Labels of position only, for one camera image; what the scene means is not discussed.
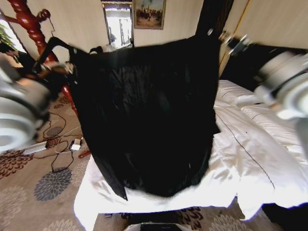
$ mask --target white pillow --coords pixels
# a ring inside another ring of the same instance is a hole
[[[253,92],[242,88],[228,80],[220,80],[216,97],[238,107],[262,103]]]
[[[280,119],[265,104],[245,106],[241,108],[241,111],[261,126],[289,152],[304,153],[295,131],[296,121]]]

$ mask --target electrical cable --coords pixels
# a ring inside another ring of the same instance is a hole
[[[51,121],[50,121],[50,120],[47,120],[47,121],[49,122],[49,128],[47,128],[47,129],[45,129],[45,130],[43,131],[43,139],[46,139],[46,137],[45,137],[45,132],[51,128]]]
[[[52,163],[51,163],[51,170],[52,170],[53,173],[62,172],[62,171],[64,171],[64,170],[68,169],[68,167],[70,167],[71,164],[74,162],[73,151],[71,150],[71,147],[70,147],[69,145],[68,145],[68,149],[69,149],[70,152],[71,152],[72,161],[71,161],[71,162],[68,164],[68,166],[66,166],[65,168],[62,168],[62,169],[60,169],[60,170],[58,170],[58,171],[55,171],[54,168],[53,168],[53,163],[57,160],[57,158],[58,158],[58,156],[59,156],[59,154],[56,154],[55,159],[54,159],[54,160],[52,161]]]
[[[53,36],[53,33],[54,33],[56,30],[54,29],[54,26],[53,26],[53,23],[51,22],[51,19],[50,19],[50,18],[48,18],[48,19],[49,19],[49,22],[50,22],[50,24],[51,24],[51,26],[52,26],[52,30],[50,31],[50,33],[51,33],[51,36],[54,37],[54,36]]]
[[[55,116],[59,116],[62,120],[64,120],[64,126],[63,126],[63,128],[62,128],[62,130],[58,133],[58,134],[60,134],[62,131],[63,131],[63,129],[65,128],[65,126],[66,126],[66,119],[64,119],[62,116],[60,116],[60,115],[58,115],[58,114],[55,114],[55,113],[52,113],[52,112],[49,112],[50,114],[53,114],[53,115],[55,115]]]
[[[78,127],[74,128],[74,129],[68,131],[66,134],[64,134],[63,136],[60,137],[60,139],[58,140],[57,145],[56,145],[55,148],[54,148],[54,151],[55,151],[57,154],[69,153],[69,152],[58,152],[58,151],[57,151],[57,147],[59,146],[59,143],[60,143],[61,139],[62,139],[65,135],[67,135],[68,133],[74,131],[75,129],[77,129],[77,128],[79,128],[79,127],[80,127],[80,125],[79,125]]]
[[[65,151],[65,150],[67,149],[67,146],[68,146],[68,141],[62,141],[61,143],[63,143],[63,142],[66,142],[66,147],[62,150],[62,152]],[[58,155],[58,153],[56,153],[56,154],[51,154],[51,155],[47,155],[47,156],[43,156],[43,157],[35,157],[34,155],[35,155],[35,154],[33,154],[33,156],[32,156],[34,159],[40,160],[40,159],[45,159],[46,157]]]

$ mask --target carpet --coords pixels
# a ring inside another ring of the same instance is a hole
[[[79,122],[63,95],[51,104],[50,113],[50,121],[39,131],[37,139],[38,142],[47,141],[47,150],[32,155],[22,155],[22,150],[0,155],[0,231],[84,230],[74,215],[73,205],[89,160],[89,156],[79,159],[78,155],[88,148],[83,141],[79,151],[71,154],[66,149],[71,141],[82,137],[82,132],[77,128],[66,134],[78,127]],[[55,148],[64,153],[57,155]],[[52,172],[51,164],[59,172]],[[234,199],[229,208],[192,207],[150,214],[100,214],[94,230],[123,231],[129,224],[140,222],[188,224],[200,231],[282,230],[271,223],[262,210],[249,221],[240,221],[240,218],[243,215]]]

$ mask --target white bed sheet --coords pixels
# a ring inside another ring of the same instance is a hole
[[[228,207],[236,195],[239,178],[231,174],[213,147],[209,169],[197,186],[165,198],[126,188],[128,201],[107,184],[92,156],[74,203],[74,212],[87,231],[99,213],[150,213],[192,206]]]
[[[286,121],[280,119],[273,110],[263,103],[242,107],[241,111],[260,125],[277,143],[286,147],[288,151],[304,153],[295,131],[296,120]]]
[[[216,99],[226,101],[239,108],[262,102],[253,92],[228,80],[219,81]]]
[[[246,99],[242,106],[255,103]],[[215,110],[221,133],[214,136],[209,169],[198,186],[173,197],[126,189],[126,201],[112,191],[91,157],[74,204],[75,214],[86,230],[93,229],[98,213],[228,207],[235,195],[246,219],[264,203],[291,207],[308,202],[308,161],[303,154],[288,152],[234,101],[226,102],[217,96]]]

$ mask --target painting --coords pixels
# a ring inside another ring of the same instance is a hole
[[[166,0],[134,0],[134,27],[162,30],[165,8]]]

